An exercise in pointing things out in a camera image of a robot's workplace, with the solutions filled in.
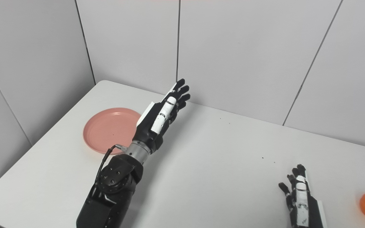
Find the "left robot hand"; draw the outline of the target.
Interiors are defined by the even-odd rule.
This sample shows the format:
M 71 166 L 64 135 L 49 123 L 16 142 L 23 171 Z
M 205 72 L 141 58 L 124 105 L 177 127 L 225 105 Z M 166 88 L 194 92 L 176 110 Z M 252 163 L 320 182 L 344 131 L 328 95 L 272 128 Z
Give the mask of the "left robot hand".
M 137 122 L 132 141 L 145 146 L 149 154 L 157 151 L 169 126 L 191 98 L 188 92 L 189 86 L 185 79 L 180 79 L 160 102 L 151 102 Z

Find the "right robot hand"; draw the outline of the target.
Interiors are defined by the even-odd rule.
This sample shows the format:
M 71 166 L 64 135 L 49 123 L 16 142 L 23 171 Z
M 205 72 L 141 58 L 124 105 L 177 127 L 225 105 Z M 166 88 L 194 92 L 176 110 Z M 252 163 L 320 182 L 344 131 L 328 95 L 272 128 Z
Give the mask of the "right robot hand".
M 321 201 L 311 195 L 306 168 L 298 164 L 287 175 L 290 188 L 279 183 L 285 195 L 292 228 L 326 228 L 327 222 Z

